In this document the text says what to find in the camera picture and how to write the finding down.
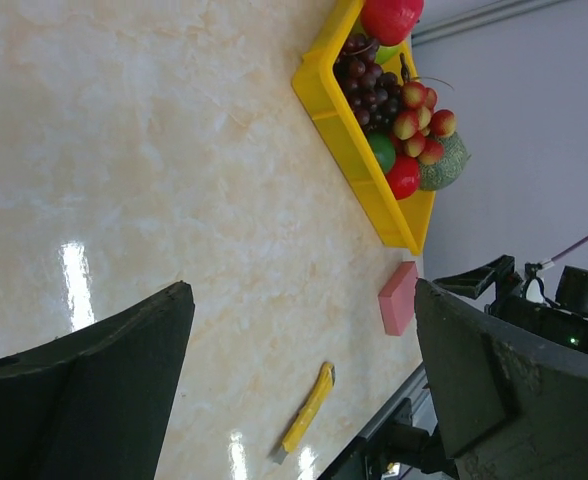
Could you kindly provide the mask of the yellow utility knife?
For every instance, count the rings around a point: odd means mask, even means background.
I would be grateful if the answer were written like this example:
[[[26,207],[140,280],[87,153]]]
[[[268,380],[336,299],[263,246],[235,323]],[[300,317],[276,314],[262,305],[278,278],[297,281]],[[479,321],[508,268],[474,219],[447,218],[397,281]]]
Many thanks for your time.
[[[335,381],[336,373],[334,364],[324,362],[305,403],[298,411],[279,444],[279,448],[274,456],[276,463],[282,464],[284,459],[298,448],[318,411],[332,391]]]

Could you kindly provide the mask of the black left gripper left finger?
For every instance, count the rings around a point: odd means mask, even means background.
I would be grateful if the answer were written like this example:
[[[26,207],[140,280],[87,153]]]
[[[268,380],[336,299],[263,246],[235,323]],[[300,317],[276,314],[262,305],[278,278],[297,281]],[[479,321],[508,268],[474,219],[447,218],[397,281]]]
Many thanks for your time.
[[[176,282],[0,359],[0,479],[151,479],[195,312]]]

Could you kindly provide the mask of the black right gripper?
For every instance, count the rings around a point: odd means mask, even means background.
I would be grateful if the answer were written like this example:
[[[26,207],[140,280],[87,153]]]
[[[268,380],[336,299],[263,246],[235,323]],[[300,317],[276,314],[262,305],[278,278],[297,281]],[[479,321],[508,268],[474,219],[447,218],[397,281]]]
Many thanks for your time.
[[[527,263],[515,268],[515,258],[502,255],[481,266],[435,284],[456,295],[478,299],[495,288],[495,299],[485,313],[561,346],[588,354],[588,270],[566,266],[555,298],[545,294],[538,276],[543,265]]]

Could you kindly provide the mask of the pink express box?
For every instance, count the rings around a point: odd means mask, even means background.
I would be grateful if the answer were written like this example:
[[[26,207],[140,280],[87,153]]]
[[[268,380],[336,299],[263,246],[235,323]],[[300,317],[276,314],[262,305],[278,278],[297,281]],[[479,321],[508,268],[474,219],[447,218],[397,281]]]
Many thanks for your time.
[[[399,265],[378,294],[384,331],[402,336],[415,315],[414,296],[418,269],[414,261]]]

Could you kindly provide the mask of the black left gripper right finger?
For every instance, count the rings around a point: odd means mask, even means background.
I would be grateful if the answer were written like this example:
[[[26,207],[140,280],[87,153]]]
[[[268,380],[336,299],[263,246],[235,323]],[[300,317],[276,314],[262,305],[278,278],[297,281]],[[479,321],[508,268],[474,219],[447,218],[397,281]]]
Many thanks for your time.
[[[588,355],[416,284],[423,364],[462,479],[588,479]]]

